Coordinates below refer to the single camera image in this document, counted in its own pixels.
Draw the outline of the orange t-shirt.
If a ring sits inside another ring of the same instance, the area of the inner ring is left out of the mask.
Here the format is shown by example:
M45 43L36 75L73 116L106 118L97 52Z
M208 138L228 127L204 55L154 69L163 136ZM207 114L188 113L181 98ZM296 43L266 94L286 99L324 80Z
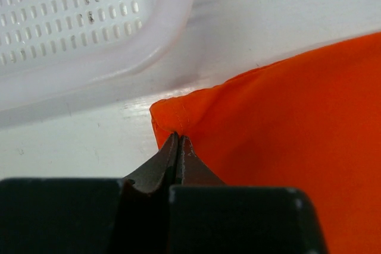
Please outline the orange t-shirt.
M150 108L232 185L314 202L331 253L380 252L380 34L308 51Z

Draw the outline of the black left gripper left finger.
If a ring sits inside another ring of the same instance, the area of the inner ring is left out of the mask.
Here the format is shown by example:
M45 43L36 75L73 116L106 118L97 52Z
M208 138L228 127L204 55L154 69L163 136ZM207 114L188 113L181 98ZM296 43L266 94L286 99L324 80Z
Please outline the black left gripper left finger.
M123 178L2 180L1 252L165 253L178 143Z

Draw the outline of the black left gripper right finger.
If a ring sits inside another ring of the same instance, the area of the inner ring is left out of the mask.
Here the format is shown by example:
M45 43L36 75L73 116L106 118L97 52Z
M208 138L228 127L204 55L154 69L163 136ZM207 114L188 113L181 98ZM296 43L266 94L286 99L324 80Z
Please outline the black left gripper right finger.
M326 253L310 198L293 187L225 185L182 137L169 188L170 253Z

